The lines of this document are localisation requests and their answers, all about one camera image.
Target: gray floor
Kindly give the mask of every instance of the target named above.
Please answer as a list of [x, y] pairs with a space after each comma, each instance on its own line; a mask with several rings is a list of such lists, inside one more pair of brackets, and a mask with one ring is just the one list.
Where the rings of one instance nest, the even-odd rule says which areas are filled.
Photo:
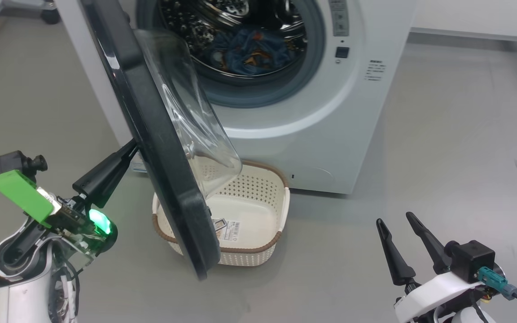
[[[517, 49], [411, 37], [352, 196], [295, 193], [283, 238], [257, 268], [198, 282], [150, 222], [153, 189], [127, 174], [105, 211], [119, 241], [82, 274], [80, 322], [395, 322], [375, 220], [434, 275], [406, 223], [443, 242], [477, 239], [517, 285]], [[117, 148], [62, 25], [11, 18], [0, 31], [0, 154], [43, 154], [41, 186], [70, 185]], [[0, 241], [23, 215], [0, 196]], [[483, 305], [517, 321], [517, 301]]]

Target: green light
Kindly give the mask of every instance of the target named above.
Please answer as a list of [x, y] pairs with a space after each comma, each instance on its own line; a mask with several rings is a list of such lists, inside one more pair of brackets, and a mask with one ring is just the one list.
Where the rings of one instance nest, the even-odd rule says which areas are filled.
[[109, 221], [107, 215], [104, 215], [98, 210], [91, 209], [89, 210], [89, 218], [105, 233], [111, 233], [111, 221]]

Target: laundry basket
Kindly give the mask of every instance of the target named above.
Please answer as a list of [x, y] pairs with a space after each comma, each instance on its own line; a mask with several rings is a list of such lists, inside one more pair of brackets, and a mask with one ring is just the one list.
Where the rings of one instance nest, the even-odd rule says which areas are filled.
[[[221, 224], [219, 264], [258, 266], [275, 250], [289, 213], [290, 191], [283, 176], [265, 165], [245, 161], [234, 181], [207, 200], [213, 221]], [[181, 255], [181, 249], [155, 194], [153, 225]]]

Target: basket rim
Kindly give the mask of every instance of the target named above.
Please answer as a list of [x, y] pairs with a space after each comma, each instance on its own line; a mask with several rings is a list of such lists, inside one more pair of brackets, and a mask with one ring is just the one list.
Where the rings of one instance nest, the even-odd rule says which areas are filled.
[[[283, 182], [283, 186], [285, 188], [289, 188], [289, 183], [287, 182], [285, 176], [279, 170], [277, 170], [276, 168], [271, 167], [271, 166], [266, 165], [266, 164], [263, 164], [263, 163], [259, 163], [258, 161], [255, 162], [255, 161], [250, 161], [250, 160], [242, 160], [242, 164], [245, 165], [245, 166], [262, 168], [264, 170], [271, 171], [271, 172], [275, 173], [277, 176], [279, 176], [279, 178]], [[178, 241], [177, 241], [176, 238], [167, 235], [166, 233], [164, 233], [161, 230], [161, 228], [158, 225], [158, 216], [157, 216], [156, 213], [153, 214], [152, 221], [153, 221], [153, 226], [154, 226], [154, 229], [155, 229], [156, 233], [158, 233], [158, 235], [161, 238], [163, 238], [164, 240], [166, 240], [166, 241], [168, 241], [170, 243], [178, 244]], [[275, 237], [273, 237], [271, 241], [269, 241], [267, 244], [263, 245], [262, 247], [258, 247], [258, 248], [226, 248], [226, 247], [221, 247], [221, 252], [226, 252], [226, 253], [261, 253], [261, 252], [264, 252], [264, 251], [268, 250], [273, 245], [275, 245], [279, 241], [279, 239], [280, 239], [282, 234], [283, 234], [282, 231], [277, 231], [277, 233], [275, 234]]]

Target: teal connector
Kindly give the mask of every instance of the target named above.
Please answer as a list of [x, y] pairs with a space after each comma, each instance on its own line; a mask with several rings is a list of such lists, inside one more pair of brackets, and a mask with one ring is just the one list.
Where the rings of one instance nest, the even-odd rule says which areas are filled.
[[509, 301], [514, 299], [513, 294], [517, 292], [517, 287], [512, 284], [508, 284], [508, 279], [500, 276], [494, 270], [491, 270], [486, 266], [483, 266], [478, 270], [478, 280], [500, 292], [500, 294]]

